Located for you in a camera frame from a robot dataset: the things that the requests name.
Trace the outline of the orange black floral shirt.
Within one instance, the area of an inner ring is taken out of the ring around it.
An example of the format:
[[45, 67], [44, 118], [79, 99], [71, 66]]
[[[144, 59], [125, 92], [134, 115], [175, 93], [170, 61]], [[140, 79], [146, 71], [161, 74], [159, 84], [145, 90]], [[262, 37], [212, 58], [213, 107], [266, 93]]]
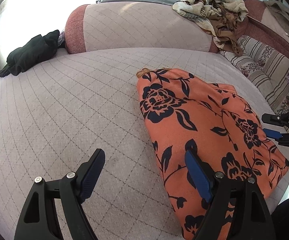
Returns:
[[143, 69], [137, 77], [140, 111], [183, 238], [194, 237], [208, 207], [189, 175], [186, 151], [230, 179], [253, 178], [264, 197], [273, 192], [289, 161], [232, 85], [181, 69]]

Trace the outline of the black clothes pile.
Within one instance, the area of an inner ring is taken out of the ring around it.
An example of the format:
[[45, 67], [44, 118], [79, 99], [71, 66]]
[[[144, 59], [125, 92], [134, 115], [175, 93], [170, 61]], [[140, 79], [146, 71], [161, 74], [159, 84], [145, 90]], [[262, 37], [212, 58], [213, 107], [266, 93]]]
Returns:
[[0, 77], [6, 77], [10, 74], [17, 76], [52, 58], [58, 50], [59, 35], [59, 30], [49, 32], [45, 36], [37, 35], [23, 47], [10, 52], [6, 65], [0, 70]]

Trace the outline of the striped floral cushion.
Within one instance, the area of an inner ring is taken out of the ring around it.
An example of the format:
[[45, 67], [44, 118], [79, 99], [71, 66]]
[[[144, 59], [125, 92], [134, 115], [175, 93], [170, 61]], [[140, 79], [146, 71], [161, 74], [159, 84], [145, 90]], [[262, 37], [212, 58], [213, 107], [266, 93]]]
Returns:
[[289, 59], [271, 46], [247, 35], [238, 39], [243, 54], [221, 50], [219, 54], [237, 68], [253, 85], [274, 111], [281, 115], [289, 111], [289, 83], [286, 79]]

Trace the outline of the beige fleece garment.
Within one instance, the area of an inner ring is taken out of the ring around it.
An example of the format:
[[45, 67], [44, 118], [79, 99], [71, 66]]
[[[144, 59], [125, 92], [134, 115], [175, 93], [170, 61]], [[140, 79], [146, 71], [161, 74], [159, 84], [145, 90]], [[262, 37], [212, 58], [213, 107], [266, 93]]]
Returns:
[[277, 0], [264, 0], [269, 12], [289, 36], [289, 8]]

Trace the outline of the pink red folded quilt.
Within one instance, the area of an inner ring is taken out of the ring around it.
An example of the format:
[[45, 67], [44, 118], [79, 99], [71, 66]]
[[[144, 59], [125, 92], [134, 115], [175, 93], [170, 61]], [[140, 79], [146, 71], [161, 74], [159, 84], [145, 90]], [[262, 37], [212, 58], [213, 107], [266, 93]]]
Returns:
[[249, 14], [239, 24], [236, 37], [247, 35], [271, 46], [289, 58], [289, 36], [268, 7], [259, 0], [245, 0], [244, 3]]

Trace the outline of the pink quilted bed cover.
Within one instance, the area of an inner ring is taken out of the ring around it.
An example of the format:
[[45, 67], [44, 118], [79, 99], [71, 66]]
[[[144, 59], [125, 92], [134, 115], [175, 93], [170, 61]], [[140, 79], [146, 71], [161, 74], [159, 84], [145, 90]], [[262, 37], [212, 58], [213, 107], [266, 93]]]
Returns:
[[142, 68], [179, 68], [233, 85], [258, 114], [271, 108], [219, 54], [122, 48], [68, 54], [0, 78], [0, 234], [13, 239], [34, 179], [61, 179], [101, 148], [106, 163], [83, 203], [99, 239], [181, 239], [144, 127]]

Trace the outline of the brown cream floral blanket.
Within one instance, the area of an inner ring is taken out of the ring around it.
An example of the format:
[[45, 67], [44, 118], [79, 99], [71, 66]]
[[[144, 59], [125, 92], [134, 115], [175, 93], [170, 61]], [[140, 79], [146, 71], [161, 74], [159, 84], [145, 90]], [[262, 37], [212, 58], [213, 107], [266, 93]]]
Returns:
[[211, 35], [218, 49], [243, 55], [236, 31], [249, 14], [244, 0], [180, 0], [172, 9]]

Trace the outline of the pink quilted bolster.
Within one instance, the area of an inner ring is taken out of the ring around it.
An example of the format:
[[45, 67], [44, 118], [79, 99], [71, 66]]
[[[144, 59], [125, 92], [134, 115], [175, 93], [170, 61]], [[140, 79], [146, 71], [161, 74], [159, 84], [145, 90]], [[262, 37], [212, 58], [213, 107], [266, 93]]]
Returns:
[[70, 54], [116, 48], [177, 48], [217, 53], [208, 35], [169, 5], [146, 2], [85, 4], [65, 25]]

